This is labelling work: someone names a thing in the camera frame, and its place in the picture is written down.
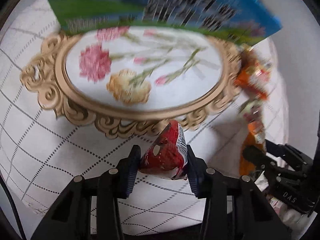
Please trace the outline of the cardboard box blue printed outside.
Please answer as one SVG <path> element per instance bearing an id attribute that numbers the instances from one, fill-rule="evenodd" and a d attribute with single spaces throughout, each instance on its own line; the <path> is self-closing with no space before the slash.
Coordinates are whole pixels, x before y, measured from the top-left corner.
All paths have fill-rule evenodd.
<path id="1" fill-rule="evenodd" d="M 48 0 L 71 34 L 117 26 L 196 31 L 237 44 L 257 44 L 281 29 L 260 0 Z"/>

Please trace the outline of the white quilt embroidered flower frame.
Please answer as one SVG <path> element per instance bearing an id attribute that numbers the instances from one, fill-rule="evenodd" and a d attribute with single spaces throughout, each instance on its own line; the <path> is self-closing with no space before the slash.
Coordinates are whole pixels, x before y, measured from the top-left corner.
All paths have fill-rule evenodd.
<path id="1" fill-rule="evenodd" d="M 155 140 L 152 131 L 160 124 L 95 119 L 78 123 L 71 102 L 59 90 L 53 67 L 53 48 L 67 40 L 47 0 L 36 0 L 14 20 L 1 40 L 1 173 L 18 199 L 28 223 L 38 223 L 74 176 L 96 177 L 128 155 L 133 145 L 145 151 Z M 113 46 L 127 52 L 169 44 L 160 39 L 163 30 L 148 27 L 138 36 L 124 31 L 95 31 L 89 44 L 80 47 L 72 64 L 73 74 L 98 99 L 106 99 L 124 110 L 165 108 L 169 100 L 190 97 L 205 81 L 220 74 L 200 64 L 200 59 L 218 63 L 213 47 L 205 43 L 183 49 L 186 73 L 163 84 L 169 66 L 183 64 L 161 51 L 165 65 L 154 62 L 148 50 L 122 61 L 113 60 L 102 77 L 80 64 L 91 55 L 110 57 Z M 128 235 L 156 239 L 178 230 L 179 239 L 195 239 L 184 228 L 197 225 L 203 217 L 204 200 L 191 193 L 185 180 L 169 181 L 139 173 L 132 194 L 120 202 L 123 230 Z"/>

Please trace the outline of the green colourful candy bag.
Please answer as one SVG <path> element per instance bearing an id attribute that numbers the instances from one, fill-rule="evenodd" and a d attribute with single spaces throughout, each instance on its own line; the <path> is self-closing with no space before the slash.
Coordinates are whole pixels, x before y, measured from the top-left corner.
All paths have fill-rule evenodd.
<path id="1" fill-rule="evenodd" d="M 240 57 L 241 66 L 234 84 L 249 96 L 240 114 L 247 122 L 253 122 L 261 118 L 263 102 L 268 100 L 271 63 L 246 44 L 241 46 Z"/>

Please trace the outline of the orange snack packet on quilt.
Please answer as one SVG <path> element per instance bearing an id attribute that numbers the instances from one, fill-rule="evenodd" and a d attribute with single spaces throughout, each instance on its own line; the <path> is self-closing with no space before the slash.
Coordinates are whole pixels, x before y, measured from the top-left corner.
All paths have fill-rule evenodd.
<path id="1" fill-rule="evenodd" d="M 254 146 L 260 153 L 266 154 L 265 128 L 262 121 L 252 121 L 248 125 L 248 135 L 241 148 L 239 160 L 239 174 L 249 176 L 256 171 L 256 166 L 247 161 L 244 157 L 244 151 L 249 146 Z"/>

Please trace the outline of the small red candy packet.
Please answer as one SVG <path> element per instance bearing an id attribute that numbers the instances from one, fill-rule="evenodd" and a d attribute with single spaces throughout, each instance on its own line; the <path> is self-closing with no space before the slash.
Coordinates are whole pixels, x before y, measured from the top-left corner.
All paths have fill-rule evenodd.
<path id="1" fill-rule="evenodd" d="M 187 145 L 182 126 L 171 120 L 141 158 L 141 173 L 163 179 L 186 179 Z"/>

